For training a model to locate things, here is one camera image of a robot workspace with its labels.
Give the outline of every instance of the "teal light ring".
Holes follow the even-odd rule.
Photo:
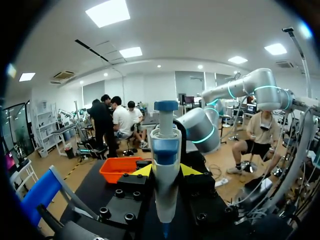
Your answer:
[[[207,105],[213,105],[213,106],[214,106],[214,105],[216,105],[216,103],[218,102],[218,100],[219,100],[219,98],[217,98],[216,100],[208,103]]]
[[[211,109],[211,110],[215,111],[215,112],[218,114],[218,116],[220,115],[219,112],[218,112],[218,110],[215,109],[215,108],[207,107],[207,108],[205,108],[204,110],[207,110],[207,109]]]
[[[208,138],[210,138],[210,137],[212,136],[212,134],[214,134],[214,132],[215,132],[215,127],[212,126],[212,131],[209,133],[208,136],[206,136],[205,138],[203,138],[203,139],[201,139],[201,140],[199,140],[199,141],[192,141],[192,143],[194,143],[194,144],[203,143],[203,142],[206,141]]]
[[[231,91],[230,91],[230,84],[228,84],[228,92],[229,92],[230,96],[231,96],[233,99],[236,99],[236,97],[233,96],[233,94],[232,94]]]
[[[273,85],[266,85],[266,86],[258,86],[254,89],[254,91],[257,91],[259,89],[265,89],[265,88],[275,88],[275,89],[280,89],[278,86],[273,86]]]
[[[288,96],[288,105],[284,109],[284,110],[287,110],[289,108],[289,105],[290,105],[290,96],[289,96],[289,93],[286,90],[283,90],[283,91],[285,91],[286,95]]]

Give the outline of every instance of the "orange tray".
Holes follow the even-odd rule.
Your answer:
[[[123,174],[131,174],[136,171],[136,161],[143,161],[143,158],[139,156],[108,158],[99,173],[108,183],[116,184]]]

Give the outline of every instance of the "man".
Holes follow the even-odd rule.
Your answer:
[[[128,102],[128,108],[129,108],[128,111],[129,111],[131,120],[134,124],[133,134],[135,138],[138,139],[138,141],[140,142],[139,147],[145,148],[148,145],[148,143],[146,142],[147,129],[143,128],[141,125],[141,122],[143,120],[142,112],[138,108],[136,108],[136,104],[134,101]]]
[[[122,101],[119,96],[114,96],[111,99],[111,107],[113,112],[113,130],[114,135],[119,139],[127,139],[134,130],[134,123],[130,117],[128,110],[121,106]]]
[[[117,143],[115,140],[113,120],[104,103],[98,99],[92,102],[92,107],[88,112],[94,120],[95,140],[98,150],[103,149],[103,137],[106,136],[106,142],[109,147],[108,158],[116,158]]]
[[[270,111],[258,112],[250,119],[246,128],[246,134],[249,139],[240,140],[232,147],[232,153],[235,161],[235,167],[228,169],[228,174],[241,174],[241,155],[256,154],[260,155],[264,162],[274,158],[267,167],[266,177],[278,164],[281,156],[275,153],[279,141],[280,128]]]
[[[108,94],[105,94],[101,97],[101,102],[103,102],[105,105],[109,107],[111,104],[111,98],[109,97]]]

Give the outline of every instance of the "black shirt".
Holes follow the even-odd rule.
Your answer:
[[[90,117],[94,119],[95,127],[106,125],[113,127],[113,119],[108,107],[104,103],[95,103],[90,109],[88,109],[88,113],[90,114]]]

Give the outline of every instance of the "yellow triangle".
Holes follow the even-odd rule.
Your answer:
[[[199,172],[197,170],[192,169],[189,166],[184,165],[183,163],[180,163],[180,166],[181,166],[181,170],[182,170],[183,176],[188,176],[190,174],[194,174],[194,175],[203,174],[203,173],[201,173],[201,172]]]
[[[152,167],[152,164],[149,164],[148,166],[145,166],[133,173],[131,173],[130,175],[138,175],[138,174],[141,174],[142,176],[147,176],[149,177],[150,175],[150,172],[151,172],[151,167]]]

